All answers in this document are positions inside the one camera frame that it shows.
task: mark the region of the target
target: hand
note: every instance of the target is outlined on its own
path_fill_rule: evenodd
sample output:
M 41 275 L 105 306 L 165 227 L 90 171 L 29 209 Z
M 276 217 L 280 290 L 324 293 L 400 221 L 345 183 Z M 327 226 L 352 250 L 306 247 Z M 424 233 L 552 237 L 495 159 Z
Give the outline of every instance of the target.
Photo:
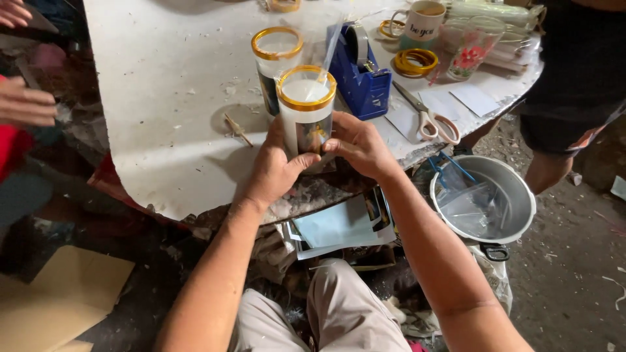
M 0 24 L 9 28 L 28 26 L 33 15 L 24 8 L 23 0 L 0 0 Z
M 325 152 L 344 157 L 355 170 L 378 183 L 403 170 L 372 123 L 344 112 L 332 112 L 332 136 Z
M 0 82 L 0 123 L 54 126 L 55 116 L 52 94 L 26 88 L 21 77 Z
M 262 210 L 287 193 L 304 169 L 321 160 L 318 154 L 305 153 L 287 162 L 283 139 L 284 130 L 279 115 L 272 122 L 254 160 L 250 183 L 244 193 L 244 199 L 251 200 Z

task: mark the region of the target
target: metal pot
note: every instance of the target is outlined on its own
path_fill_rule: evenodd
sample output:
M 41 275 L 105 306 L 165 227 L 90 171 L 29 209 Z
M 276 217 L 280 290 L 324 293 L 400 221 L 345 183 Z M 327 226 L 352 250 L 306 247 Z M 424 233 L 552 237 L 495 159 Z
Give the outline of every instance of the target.
M 508 249 L 503 246 L 516 241 L 527 230 L 536 213 L 535 196 L 530 191 L 526 182 L 509 165 L 492 158 L 480 157 L 477 155 L 460 155 L 454 157 L 462 168 L 465 169 L 476 181 L 491 182 L 499 191 L 502 191 L 509 203 L 509 209 L 505 213 L 506 222 L 494 238 L 475 237 L 457 223 L 453 225 L 442 213 L 435 194 L 435 184 L 439 177 L 439 172 L 435 174 L 430 183 L 430 196 L 433 204 L 444 222 L 457 233 L 467 245 L 480 244 L 480 249 L 491 261 L 508 260 Z M 455 167 L 452 163 L 443 165 L 441 169 Z

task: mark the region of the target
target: tape dispenser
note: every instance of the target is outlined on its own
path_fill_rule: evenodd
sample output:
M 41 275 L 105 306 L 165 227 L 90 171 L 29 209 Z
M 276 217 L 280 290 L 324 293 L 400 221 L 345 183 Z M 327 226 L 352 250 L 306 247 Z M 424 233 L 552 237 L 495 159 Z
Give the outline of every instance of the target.
M 328 29 L 327 41 L 331 36 L 332 27 Z M 363 26 L 355 22 L 343 24 L 329 72 L 358 119 L 368 120 L 387 113 L 391 72 L 378 67 Z

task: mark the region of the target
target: scissors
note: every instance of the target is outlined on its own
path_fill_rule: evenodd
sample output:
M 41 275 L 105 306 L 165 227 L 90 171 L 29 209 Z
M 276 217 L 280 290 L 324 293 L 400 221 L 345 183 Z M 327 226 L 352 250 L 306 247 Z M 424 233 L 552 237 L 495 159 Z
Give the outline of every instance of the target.
M 433 140 L 439 136 L 441 139 L 452 145 L 459 144 L 461 141 L 461 135 L 459 133 L 459 129 L 456 128 L 456 125 L 452 121 L 427 108 L 424 103 L 410 94 L 409 91 L 404 89 L 404 87 L 398 82 L 392 81 L 392 83 L 400 94 L 402 94 L 404 99 L 406 99 L 409 104 L 411 104 L 411 106 L 419 112 L 418 132 L 422 135 L 422 138 L 425 140 Z M 450 138 L 443 129 L 440 129 L 437 126 L 438 123 L 448 127 L 454 133 L 454 139 Z

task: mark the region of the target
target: black pot handle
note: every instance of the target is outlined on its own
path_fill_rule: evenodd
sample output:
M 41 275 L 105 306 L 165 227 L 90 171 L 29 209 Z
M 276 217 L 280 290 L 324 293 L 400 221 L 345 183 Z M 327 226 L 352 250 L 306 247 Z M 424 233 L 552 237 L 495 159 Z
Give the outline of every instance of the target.
M 508 249 L 501 244 L 481 243 L 480 251 L 492 262 L 505 262 L 509 259 Z

